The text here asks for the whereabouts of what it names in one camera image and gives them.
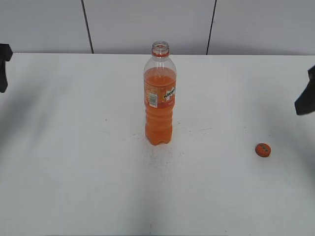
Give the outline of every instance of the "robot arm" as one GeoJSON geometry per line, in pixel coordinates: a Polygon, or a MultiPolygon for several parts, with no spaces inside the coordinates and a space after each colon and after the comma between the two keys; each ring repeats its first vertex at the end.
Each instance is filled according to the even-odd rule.
{"type": "Polygon", "coordinates": [[[295,101],[297,115],[305,115],[315,111],[315,66],[309,69],[310,81],[301,96],[295,101]]]}

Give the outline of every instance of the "bottle opening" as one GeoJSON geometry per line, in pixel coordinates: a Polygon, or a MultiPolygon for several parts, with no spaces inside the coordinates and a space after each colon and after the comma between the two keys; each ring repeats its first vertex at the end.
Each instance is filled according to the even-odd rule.
{"type": "Polygon", "coordinates": [[[154,44],[152,44],[152,55],[159,58],[169,56],[168,43],[165,41],[156,41],[154,44]]]}

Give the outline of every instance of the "bottle label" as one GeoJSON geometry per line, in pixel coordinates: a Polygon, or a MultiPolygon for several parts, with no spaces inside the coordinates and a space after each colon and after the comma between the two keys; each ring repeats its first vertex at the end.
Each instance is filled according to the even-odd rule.
{"type": "Polygon", "coordinates": [[[175,103],[176,82],[166,87],[155,87],[144,82],[144,102],[150,107],[166,108],[175,103]]]}

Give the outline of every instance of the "orange liquid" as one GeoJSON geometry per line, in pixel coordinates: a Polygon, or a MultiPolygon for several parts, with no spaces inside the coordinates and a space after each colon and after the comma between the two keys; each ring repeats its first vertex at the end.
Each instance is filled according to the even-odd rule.
{"type": "MultiPolygon", "coordinates": [[[[144,80],[151,86],[166,87],[176,81],[176,73],[168,68],[155,67],[144,73],[144,80]]],[[[174,105],[154,108],[146,104],[146,136],[151,144],[157,145],[171,141],[174,105]]]]}

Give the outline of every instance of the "bottle neck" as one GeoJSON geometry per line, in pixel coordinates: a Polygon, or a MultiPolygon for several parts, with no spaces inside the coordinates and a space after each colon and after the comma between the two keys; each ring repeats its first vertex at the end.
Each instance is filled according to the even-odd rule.
{"type": "Polygon", "coordinates": [[[169,59],[169,55],[164,56],[164,57],[157,57],[154,54],[152,54],[152,58],[154,61],[166,61],[169,59]]]}

